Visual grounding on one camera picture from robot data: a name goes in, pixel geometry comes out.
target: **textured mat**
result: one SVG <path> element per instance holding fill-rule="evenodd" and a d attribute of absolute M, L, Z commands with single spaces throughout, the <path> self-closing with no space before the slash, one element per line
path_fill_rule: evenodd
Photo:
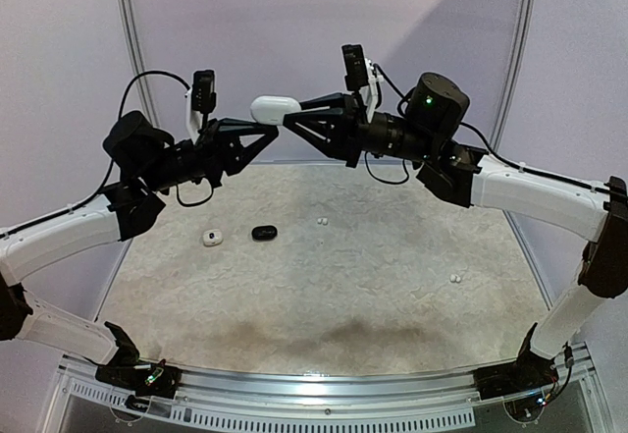
<path fill-rule="evenodd" d="M 399 168 L 373 166 L 389 179 Z M 198 208 L 165 197 L 114 281 L 100 320 L 144 356 L 284 374 L 445 369 L 515 356 L 546 311 L 500 211 L 440 202 L 414 179 L 381 185 L 363 167 L 257 165 L 223 183 Z M 206 191 L 183 186 L 182 199 Z M 252 240 L 263 224 L 274 241 Z M 215 228 L 224 242 L 204 247 Z"/>

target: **white robotic arm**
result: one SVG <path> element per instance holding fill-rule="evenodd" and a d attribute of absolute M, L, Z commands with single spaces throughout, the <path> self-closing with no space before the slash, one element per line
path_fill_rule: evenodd
<path fill-rule="evenodd" d="M 565 343 L 607 298 L 628 289 L 625 184 L 617 178 L 603 184 L 561 177 L 456 143 L 451 138 L 469 99 L 437 74 L 424 74 L 404 96 L 408 106 L 401 117 L 376 112 L 381 69 L 363 58 L 359 46 L 345 46 L 343 52 L 352 94 L 305 102 L 262 96 L 251 105 L 257 124 L 208 119 L 215 104 L 210 71 L 196 72 L 187 93 L 192 140 L 174 143 L 137 111 L 122 118 L 104 142 L 121 168 L 119 183 L 100 189 L 86 205 L 0 233 L 0 340 L 19 338 L 74 352 L 99 364 L 98 380 L 138 395 L 172 397 L 181 376 L 177 368 L 140 361 L 122 328 L 94 324 L 51 306 L 26 292 L 22 281 L 77 252 L 146 232 L 165 205 L 155 192 L 202 179 L 219 187 L 223 173 L 241 171 L 282 125 L 346 166 L 355 167 L 363 151 L 406 159 L 418 170 L 417 179 L 441 200 L 517 212 L 585 239 L 577 280 L 531 328 L 517 360 L 476 371 L 483 398 L 541 387 L 557 378 L 553 359 Z M 362 88 L 368 88 L 366 94 Z M 239 142 L 244 135 L 262 136 L 244 147 Z M 147 366 L 150 375 L 135 366 Z"/>
<path fill-rule="evenodd" d="M 135 390 L 139 396 L 174 396 L 179 369 L 165 361 L 140 361 L 121 327 L 77 317 L 26 291 L 22 282 L 73 254 L 148 231 L 165 206 L 156 192 L 203 179 L 217 188 L 224 173 L 239 173 L 278 136 L 272 126 L 209 120 L 215 105 L 213 80 L 211 71 L 196 72 L 187 92 L 189 112 L 201 115 L 194 141 L 175 143 L 140 112 L 130 112 L 103 143 L 121 170 L 118 183 L 82 203 L 0 231 L 0 341 L 17 338 L 72 352 L 97 364 L 96 378 L 102 382 Z M 245 135 L 260 136 L 243 146 L 240 138 Z"/>
<path fill-rule="evenodd" d="M 563 351 L 569 353 L 566 343 L 597 307 L 628 289 L 624 182 L 614 177 L 602 183 L 559 176 L 458 144 L 452 137 L 460 125 L 475 130 L 461 122 L 469 98 L 438 74 L 423 74 L 416 87 L 401 94 L 399 116 L 372 112 L 379 98 L 366 94 L 365 104 L 361 90 L 370 91 L 371 79 L 384 72 L 363 57 L 359 45 L 345 45 L 342 50 L 350 94 L 300 103 L 261 96 L 253 101 L 251 116 L 263 124 L 283 125 L 348 167 L 357 165 L 362 152 L 408 160 L 418 170 L 416 178 L 441 200 L 516 212 L 585 239 L 576 280 L 544 320 L 532 327 L 517 360 L 476 372 L 483 398 L 541 387 L 557 378 L 553 359 Z M 496 378 L 506 380 L 496 382 Z"/>

